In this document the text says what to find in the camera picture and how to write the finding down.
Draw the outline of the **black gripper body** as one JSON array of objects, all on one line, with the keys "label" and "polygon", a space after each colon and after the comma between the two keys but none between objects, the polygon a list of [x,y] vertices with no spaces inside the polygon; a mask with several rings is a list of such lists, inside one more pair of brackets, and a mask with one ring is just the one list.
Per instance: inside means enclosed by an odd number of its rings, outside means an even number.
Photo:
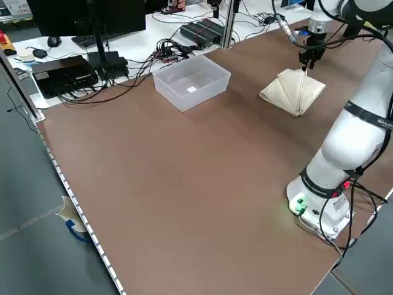
[{"label": "black gripper body", "polygon": [[312,49],[304,49],[299,53],[300,62],[317,62],[322,58],[325,52],[325,48],[322,45],[325,42],[326,35],[326,33],[317,34],[309,32],[304,46],[312,47]]}]

